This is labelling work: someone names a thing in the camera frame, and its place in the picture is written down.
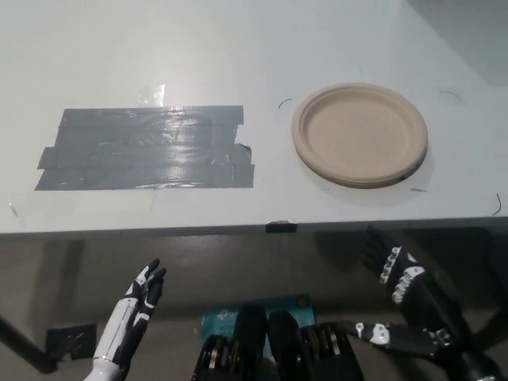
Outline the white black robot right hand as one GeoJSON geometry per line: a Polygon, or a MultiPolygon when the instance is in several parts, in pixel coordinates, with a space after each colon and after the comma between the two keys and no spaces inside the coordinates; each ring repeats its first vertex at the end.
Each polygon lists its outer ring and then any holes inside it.
{"type": "Polygon", "coordinates": [[[401,243],[368,227],[364,266],[402,313],[405,327],[357,322],[353,334],[376,348],[428,360],[450,380],[503,380],[452,299],[401,243]]]}

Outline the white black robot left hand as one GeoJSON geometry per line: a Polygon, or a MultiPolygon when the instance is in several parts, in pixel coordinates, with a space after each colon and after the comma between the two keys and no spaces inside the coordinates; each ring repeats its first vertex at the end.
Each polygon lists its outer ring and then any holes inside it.
{"type": "Polygon", "coordinates": [[[132,281],[114,307],[94,353],[95,359],[127,369],[162,295],[166,269],[154,259],[132,281]]]}

